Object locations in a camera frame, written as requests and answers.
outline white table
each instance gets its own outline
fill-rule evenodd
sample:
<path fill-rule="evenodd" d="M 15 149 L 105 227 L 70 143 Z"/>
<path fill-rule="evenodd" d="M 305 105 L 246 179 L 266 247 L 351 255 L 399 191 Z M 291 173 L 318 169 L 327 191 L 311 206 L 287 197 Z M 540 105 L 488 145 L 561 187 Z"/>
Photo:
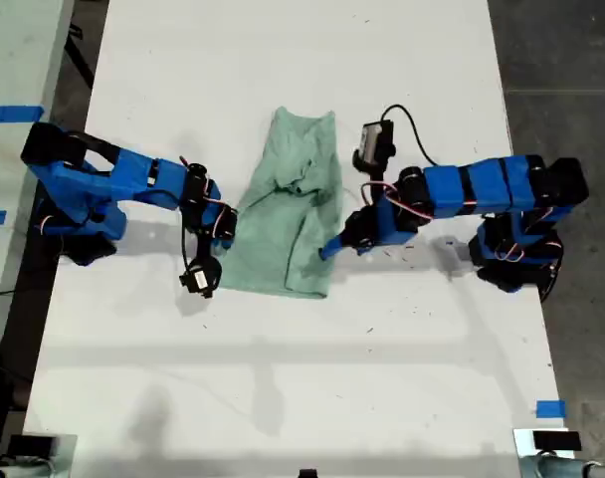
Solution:
<path fill-rule="evenodd" d="M 72 0 L 0 0 L 0 106 L 42 105 L 50 113 Z M 0 291 L 15 287 L 37 181 L 20 160 L 29 124 L 0 124 Z M 12 296 L 0 296 L 0 341 Z"/>
<path fill-rule="evenodd" d="M 207 165 L 236 203 L 273 111 L 334 110 L 344 216 L 363 123 L 403 103 L 443 163 L 510 153 L 486 1 L 112 0 L 87 131 Z M 426 165 L 396 123 L 389 177 Z M 181 290 L 179 216 L 124 204 L 117 255 L 62 262 L 26 431 L 79 436 L 76 477 L 503 476 L 514 427 L 557 391 L 536 291 L 413 249 L 340 255 L 329 297 Z"/>

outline green towel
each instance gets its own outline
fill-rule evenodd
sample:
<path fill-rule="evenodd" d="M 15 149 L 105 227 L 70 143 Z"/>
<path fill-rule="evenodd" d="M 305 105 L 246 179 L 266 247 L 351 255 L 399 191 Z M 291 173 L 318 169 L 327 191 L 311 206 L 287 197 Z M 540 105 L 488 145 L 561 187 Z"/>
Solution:
<path fill-rule="evenodd" d="M 234 245 L 221 259 L 221 286 L 326 297 L 333 265 L 318 249 L 340 227 L 341 189 L 333 112 L 303 118 L 278 108 L 238 206 Z"/>

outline concrete floor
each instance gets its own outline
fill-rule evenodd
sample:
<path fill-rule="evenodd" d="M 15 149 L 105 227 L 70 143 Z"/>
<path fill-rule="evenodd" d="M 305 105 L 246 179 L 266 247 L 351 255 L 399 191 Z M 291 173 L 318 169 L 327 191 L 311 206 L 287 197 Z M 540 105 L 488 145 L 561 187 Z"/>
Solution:
<path fill-rule="evenodd" d="M 588 177 L 590 199 L 559 226 L 567 253 L 544 315 L 568 425 L 581 431 L 583 456 L 605 462 L 605 0 L 489 4 L 514 152 L 576 156 Z M 77 2 L 78 44 L 93 68 L 106 9 L 107 0 Z M 52 120 L 83 129 L 89 100 L 65 58 Z"/>

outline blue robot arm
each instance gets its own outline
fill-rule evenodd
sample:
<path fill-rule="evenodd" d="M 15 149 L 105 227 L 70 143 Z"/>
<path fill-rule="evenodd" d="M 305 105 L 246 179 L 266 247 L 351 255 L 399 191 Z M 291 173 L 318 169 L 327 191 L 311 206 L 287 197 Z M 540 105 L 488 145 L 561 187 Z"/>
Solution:
<path fill-rule="evenodd" d="M 85 160 L 92 150 L 112 165 L 97 170 Z M 124 149 L 84 132 L 65 132 L 36 122 L 26 140 L 22 160 L 44 185 L 37 227 L 44 235 L 66 242 L 66 255 L 80 265 L 113 254 L 111 241 L 122 237 L 125 214 L 121 200 L 180 209 L 182 255 L 186 268 L 180 279 L 190 292 L 211 297 L 222 274 L 211 246 L 229 248 L 237 212 L 223 203 L 215 181 L 200 164 L 177 164 Z M 188 262 L 185 231 L 198 237 L 196 257 Z"/>
<path fill-rule="evenodd" d="M 395 154 L 393 122 L 383 115 L 364 126 L 362 138 L 353 164 L 371 177 L 365 185 L 372 203 L 347 219 L 344 230 L 319 251 L 322 259 L 344 247 L 362 254 L 404 244 L 433 219 L 492 214 L 469 244 L 478 275 L 507 292 L 536 284 L 541 299 L 547 297 L 563 257 L 553 226 L 588 197 L 578 160 L 559 158 L 546 167 L 539 156 L 520 155 L 462 167 L 407 167 L 390 184 L 382 179 Z"/>

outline black cable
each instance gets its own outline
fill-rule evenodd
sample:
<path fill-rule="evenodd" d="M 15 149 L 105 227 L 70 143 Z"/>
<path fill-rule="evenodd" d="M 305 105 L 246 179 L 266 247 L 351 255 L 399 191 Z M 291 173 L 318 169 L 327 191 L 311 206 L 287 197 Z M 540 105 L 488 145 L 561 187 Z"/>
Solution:
<path fill-rule="evenodd" d="M 14 377 L 24 380 L 28 383 L 33 383 L 33 381 L 30 380 L 29 378 L 27 378 L 26 376 L 22 375 L 21 373 L 18 373 L 17 371 L 10 370 L 3 365 L 0 365 L 0 370 L 8 375 L 14 376 Z"/>
<path fill-rule="evenodd" d="M 15 293 L 15 289 L 10 290 L 10 291 L 1 291 L 0 296 L 6 296 L 8 294 L 13 294 L 13 293 Z"/>
<path fill-rule="evenodd" d="M 424 146 L 422 145 L 422 141 L 420 140 L 420 135 L 418 134 L 418 129 L 415 126 L 415 122 L 413 121 L 413 117 L 411 116 L 411 114 L 409 113 L 409 111 L 404 108 L 402 105 L 391 105 L 389 108 L 387 108 L 384 113 L 382 114 L 382 116 L 380 117 L 381 121 L 384 121 L 384 117 L 386 117 L 386 115 L 391 111 L 391 110 L 402 110 L 402 112 L 404 112 L 404 114 L 407 116 L 407 118 L 409 119 L 409 121 L 411 122 L 411 126 L 413 126 L 413 133 L 415 134 L 415 140 L 418 143 L 418 146 L 420 146 L 420 150 L 422 151 L 422 154 L 424 154 L 424 157 L 426 158 L 427 161 L 429 161 L 431 164 L 433 164 L 434 166 L 439 166 L 439 164 L 437 162 L 435 162 L 433 159 L 431 159 L 431 156 L 429 156 L 426 151 L 424 150 Z"/>
<path fill-rule="evenodd" d="M 185 220 L 183 219 L 183 215 L 181 215 L 181 256 L 183 256 L 183 264 L 187 273 L 190 266 L 187 263 L 187 252 L 185 251 Z"/>

